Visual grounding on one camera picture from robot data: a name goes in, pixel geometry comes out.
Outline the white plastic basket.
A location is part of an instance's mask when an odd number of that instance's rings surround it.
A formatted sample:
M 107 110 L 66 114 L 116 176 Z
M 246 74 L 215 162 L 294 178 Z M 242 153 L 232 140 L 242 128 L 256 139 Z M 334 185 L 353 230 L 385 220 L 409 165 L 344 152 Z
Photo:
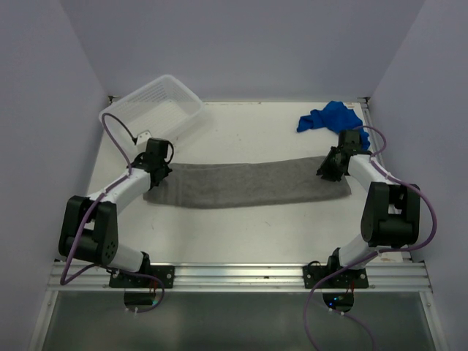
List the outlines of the white plastic basket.
M 134 133 L 173 139 L 193 127 L 204 108 L 202 100 L 172 75 L 163 75 L 105 108 Z

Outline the blue towel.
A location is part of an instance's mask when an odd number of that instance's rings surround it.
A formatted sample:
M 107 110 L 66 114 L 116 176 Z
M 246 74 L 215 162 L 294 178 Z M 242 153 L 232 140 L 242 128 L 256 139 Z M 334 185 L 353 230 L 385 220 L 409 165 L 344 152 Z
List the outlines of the blue towel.
M 363 126 L 363 121 L 353 109 L 349 109 L 343 102 L 331 101 L 322 110 L 311 110 L 309 115 L 301 116 L 296 132 L 310 129 L 326 128 L 337 135 L 347 129 Z

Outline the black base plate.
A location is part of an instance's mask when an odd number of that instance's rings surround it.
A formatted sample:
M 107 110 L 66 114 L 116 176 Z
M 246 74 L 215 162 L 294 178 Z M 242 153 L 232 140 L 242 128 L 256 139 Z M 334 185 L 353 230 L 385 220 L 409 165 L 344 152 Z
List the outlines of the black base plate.
M 304 287 L 311 289 L 321 279 L 333 275 L 333 271 L 319 261 L 311 261 L 302 267 L 302 274 Z M 357 289 L 369 288 L 369 280 L 365 269 L 349 269 L 328 278 L 319 286 L 320 289 L 347 289 L 352 287 Z
M 120 270 L 110 277 L 109 287 L 116 289 L 145 289 L 164 287 L 172 289 L 176 267 L 173 265 L 149 265 L 141 272 Z

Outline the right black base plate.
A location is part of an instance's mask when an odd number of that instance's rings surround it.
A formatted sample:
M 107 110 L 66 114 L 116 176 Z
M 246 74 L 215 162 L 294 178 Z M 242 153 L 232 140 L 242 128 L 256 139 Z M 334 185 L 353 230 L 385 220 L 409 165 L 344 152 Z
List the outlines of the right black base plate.
M 302 274 L 304 287 L 311 289 L 321 279 L 333 275 L 333 271 L 319 261 L 311 261 L 302 267 Z M 328 278 L 319 286 L 320 289 L 347 289 L 352 287 L 357 289 L 369 288 L 369 280 L 365 269 L 349 269 Z

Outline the aluminium mounting rail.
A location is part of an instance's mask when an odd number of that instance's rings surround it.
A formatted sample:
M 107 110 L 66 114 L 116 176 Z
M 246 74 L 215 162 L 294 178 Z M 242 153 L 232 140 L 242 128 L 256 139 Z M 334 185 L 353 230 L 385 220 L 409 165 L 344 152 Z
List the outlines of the aluminium mounting rail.
M 110 275 L 103 268 L 90 268 L 69 284 L 60 283 L 63 263 L 55 263 L 47 288 L 50 291 L 146 292 L 154 286 L 142 279 Z M 190 264 L 160 263 L 156 275 L 169 292 L 202 293 L 302 293 L 318 281 L 303 263 L 293 264 Z M 370 263 L 362 271 L 348 271 L 322 284 L 328 292 L 427 293 L 431 282 L 423 263 Z

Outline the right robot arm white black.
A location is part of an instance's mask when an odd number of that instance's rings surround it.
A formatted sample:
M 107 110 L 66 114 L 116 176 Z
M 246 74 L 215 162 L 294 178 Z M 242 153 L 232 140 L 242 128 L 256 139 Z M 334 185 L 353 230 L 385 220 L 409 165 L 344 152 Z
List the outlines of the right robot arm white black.
M 344 286 L 352 278 L 351 270 L 363 269 L 371 261 L 370 254 L 417 241 L 420 196 L 390 179 L 390 173 L 363 147 L 359 131 L 339 133 L 338 145 L 330 149 L 317 175 L 326 181 L 350 176 L 367 191 L 360 233 L 328 258 L 325 277 L 332 286 Z

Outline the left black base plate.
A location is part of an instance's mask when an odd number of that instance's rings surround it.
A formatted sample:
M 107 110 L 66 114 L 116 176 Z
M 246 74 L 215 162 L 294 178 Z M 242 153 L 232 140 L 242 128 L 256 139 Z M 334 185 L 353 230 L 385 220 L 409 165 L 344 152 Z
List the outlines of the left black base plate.
M 109 287 L 116 289 L 145 289 L 164 287 L 172 289 L 176 267 L 173 265 L 149 265 L 141 272 L 120 270 L 110 277 Z

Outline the grey towel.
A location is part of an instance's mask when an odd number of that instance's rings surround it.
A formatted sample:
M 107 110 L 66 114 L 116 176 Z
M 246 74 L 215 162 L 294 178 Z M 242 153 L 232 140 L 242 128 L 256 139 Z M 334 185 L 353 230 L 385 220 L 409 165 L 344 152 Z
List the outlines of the grey towel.
M 224 209 L 350 196 L 347 181 L 330 182 L 316 175 L 323 160 L 313 156 L 264 163 L 174 164 L 172 173 L 143 199 L 154 205 Z

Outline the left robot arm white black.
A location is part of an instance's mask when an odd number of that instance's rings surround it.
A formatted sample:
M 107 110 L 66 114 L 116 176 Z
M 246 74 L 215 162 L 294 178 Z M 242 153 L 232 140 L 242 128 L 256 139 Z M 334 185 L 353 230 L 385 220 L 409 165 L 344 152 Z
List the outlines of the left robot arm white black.
M 67 201 L 61 235 L 60 255 L 126 272 L 136 287 L 144 287 L 152 277 L 145 253 L 119 243 L 118 215 L 134 200 L 149 192 L 170 174 L 167 154 L 173 150 L 168 140 L 150 138 L 128 171 L 104 189 L 87 197 Z

